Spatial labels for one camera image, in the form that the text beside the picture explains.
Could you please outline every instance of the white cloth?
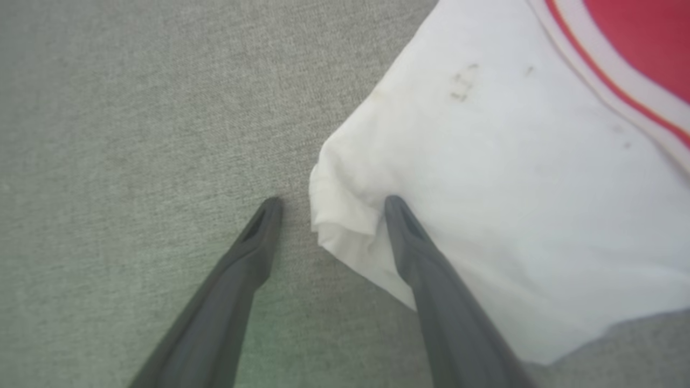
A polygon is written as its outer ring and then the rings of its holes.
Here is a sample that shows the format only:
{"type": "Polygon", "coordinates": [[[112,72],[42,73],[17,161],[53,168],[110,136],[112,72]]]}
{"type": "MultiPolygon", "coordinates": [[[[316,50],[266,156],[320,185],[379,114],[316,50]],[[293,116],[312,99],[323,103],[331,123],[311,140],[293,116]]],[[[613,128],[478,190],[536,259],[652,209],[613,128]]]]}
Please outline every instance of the white cloth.
{"type": "Polygon", "coordinates": [[[516,354],[549,364],[690,306],[690,184],[559,56],[530,7],[440,0],[310,179],[319,244],[414,308],[398,194],[516,354]]]}

